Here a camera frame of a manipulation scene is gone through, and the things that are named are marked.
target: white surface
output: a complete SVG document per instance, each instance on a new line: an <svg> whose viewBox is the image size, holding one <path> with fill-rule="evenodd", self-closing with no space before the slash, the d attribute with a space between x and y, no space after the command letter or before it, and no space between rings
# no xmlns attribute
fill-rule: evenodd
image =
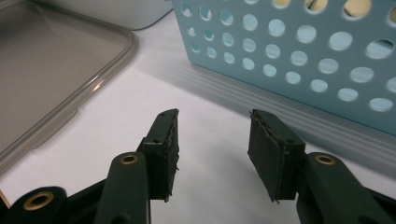
<svg viewBox="0 0 396 224"><path fill-rule="evenodd" d="M71 195L106 178L111 160L135 151L157 114L178 108L180 170L170 202L151 202L152 223L299 223L295 202L270 202L247 154L248 111L262 108L258 94L272 94L191 65L174 12L135 33L134 60L0 176L9 200L44 186ZM396 198L394 180L344 162L364 186Z"/></svg>

